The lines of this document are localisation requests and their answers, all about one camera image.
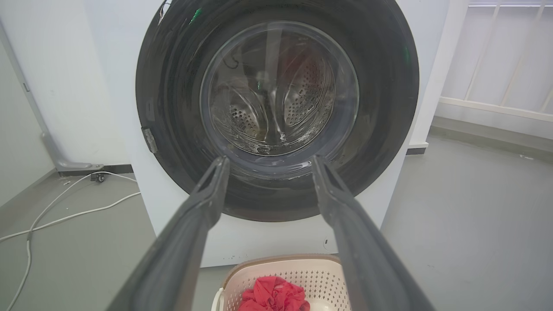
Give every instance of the white cable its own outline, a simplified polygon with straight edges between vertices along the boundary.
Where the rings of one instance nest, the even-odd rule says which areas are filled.
[[[74,185],[78,184],[81,180],[89,177],[90,175],[92,174],[98,174],[98,173],[103,173],[103,174],[109,174],[109,175],[114,175],[114,176],[119,176],[121,178],[125,178],[125,179],[129,179],[129,180],[132,180],[134,182],[136,182],[135,179],[132,179],[132,178],[129,178],[129,177],[125,177],[125,176],[122,176],[122,175],[119,175],[119,174],[115,174],[115,173],[111,173],[111,172],[104,172],[104,171],[100,171],[100,172],[94,172],[94,173],[90,173],[84,177],[82,177],[81,179],[77,180],[73,185],[69,186],[67,189],[65,189],[60,195],[58,195],[54,201],[52,201],[50,204],[48,204],[48,206],[40,213],[40,215],[38,215],[38,217],[35,219],[35,221],[33,221],[33,224],[31,225],[31,228],[27,231],[22,231],[22,232],[19,232],[19,233],[16,233],[16,234],[12,234],[12,235],[8,235],[8,236],[5,236],[3,238],[0,239],[0,242],[4,241],[4,240],[7,240],[11,237],[14,237],[14,236],[18,236],[18,235],[21,235],[21,234],[25,234],[25,233],[28,233],[28,237],[27,237],[27,269],[25,270],[25,275],[23,276],[23,279],[21,280],[21,284],[19,285],[19,288],[17,289],[17,292],[15,293],[15,296],[13,297],[12,299],[12,302],[9,304],[8,308],[6,309],[6,311],[10,311],[13,307],[13,305],[15,304],[15,302],[17,301],[17,298],[19,297],[19,294],[21,294],[21,290],[23,289],[23,286],[25,285],[25,281],[27,280],[27,276],[29,275],[29,271],[31,269],[31,246],[30,246],[30,242],[31,242],[31,239],[32,239],[32,234],[33,234],[33,231],[36,231],[36,230],[40,230],[42,228],[45,228],[45,227],[48,227],[48,226],[51,226],[53,224],[57,224],[58,222],[62,222],[64,220],[67,220],[67,219],[71,219],[73,217],[77,217],[77,216],[80,216],[80,215],[84,215],[84,214],[88,214],[90,212],[94,212],[94,211],[99,211],[99,210],[104,210],[104,209],[108,209],[112,206],[115,206],[116,204],[120,203],[121,201],[124,201],[132,196],[135,196],[135,195],[138,195],[140,192],[137,192],[137,193],[134,193],[134,194],[131,194],[131,195],[128,195],[126,196],[125,198],[109,205],[109,206],[105,206],[103,208],[99,208],[99,209],[95,209],[95,210],[90,210],[90,211],[84,211],[84,212],[80,212],[80,213],[77,213],[77,214],[73,214],[73,215],[70,215],[70,216],[67,216],[67,217],[64,217],[62,219],[58,219],[56,221],[52,221],[46,225],[43,225],[43,226],[40,226],[40,227],[36,227],[35,228],[35,225],[40,221],[40,219],[44,216],[44,214],[46,214],[46,212],[50,209],[50,207],[52,205],[54,205],[54,203],[62,196],[64,195],[69,189],[71,189]]]
[[[29,275],[30,269],[31,269],[31,241],[27,240],[27,269],[25,270],[25,275],[21,280],[21,284],[19,284],[19,288],[17,289],[15,296],[13,296],[12,302],[9,304],[8,309],[6,309],[6,311],[10,311],[12,309],[13,305],[15,304],[15,301],[19,297],[19,294],[21,294],[21,290],[23,289],[23,285],[27,280],[27,276]]]
[[[113,204],[109,204],[108,206],[104,206],[104,207],[99,208],[99,209],[93,209],[93,210],[78,212],[77,214],[69,215],[69,216],[66,216],[66,217],[64,217],[64,218],[61,218],[61,219],[58,219],[58,220],[54,220],[54,221],[49,222],[49,223],[47,223],[47,224],[45,224],[45,225],[42,225],[42,226],[39,226],[39,227],[35,227],[35,228],[33,229],[33,231],[40,230],[40,229],[49,227],[49,226],[51,226],[51,225],[55,225],[55,224],[57,224],[57,223],[59,223],[59,222],[65,221],[65,220],[67,220],[67,219],[75,218],[75,217],[77,217],[77,216],[81,216],[81,215],[88,214],[88,213],[91,213],[91,212],[101,211],[101,210],[107,210],[107,209],[112,208],[112,207],[114,207],[115,205],[117,205],[117,204],[119,204],[119,203],[121,203],[121,202],[127,200],[128,198],[132,198],[133,196],[139,195],[139,194],[140,194],[140,192],[133,193],[133,194],[129,194],[129,195],[127,195],[126,197],[124,197],[124,198],[118,200],[117,202],[115,202],[115,203],[113,203]],[[22,234],[26,234],[26,233],[29,233],[29,230],[25,230],[25,231],[17,232],[17,233],[14,233],[14,234],[10,234],[10,235],[7,235],[7,236],[5,236],[5,237],[0,237],[0,242],[2,242],[2,241],[4,241],[4,240],[7,240],[7,239],[9,239],[9,238],[11,238],[11,237],[15,237],[15,236],[22,235]]]

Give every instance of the gray floor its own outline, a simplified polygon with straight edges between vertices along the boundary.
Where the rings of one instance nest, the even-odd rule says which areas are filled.
[[[406,158],[383,232],[438,310],[552,310],[553,165],[430,137]],[[28,229],[69,185],[51,178],[0,209],[0,237]],[[42,223],[137,191],[84,183]],[[139,196],[40,230],[13,310],[102,310],[154,238]],[[25,237],[0,243],[0,310],[26,264]],[[209,310],[231,267],[202,269],[194,311]]]
[[[28,230],[48,203],[71,185],[64,184],[78,179],[52,176],[29,195],[3,206],[0,237]],[[136,183],[118,177],[106,177],[101,184],[83,180],[39,224],[101,208],[138,191]],[[154,238],[139,195],[36,231],[29,277],[12,310],[104,310]],[[20,235],[0,242],[0,310],[12,300],[25,272],[26,240]]]

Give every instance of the white washing machine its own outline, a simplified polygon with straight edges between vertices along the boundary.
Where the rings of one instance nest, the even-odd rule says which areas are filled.
[[[380,227],[448,7],[398,2],[85,0],[155,233],[220,155],[231,178],[202,267],[337,252],[314,154]]]

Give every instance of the red cloth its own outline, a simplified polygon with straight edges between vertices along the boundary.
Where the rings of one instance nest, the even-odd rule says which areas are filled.
[[[281,277],[260,277],[242,293],[238,311],[309,311],[305,291]]]

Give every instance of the laundry basket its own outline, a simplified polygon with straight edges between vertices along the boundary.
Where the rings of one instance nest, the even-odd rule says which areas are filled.
[[[242,292],[259,277],[278,276],[305,290],[311,311],[350,311],[340,259],[331,255],[293,255],[248,261],[230,271],[211,311],[237,311]]]

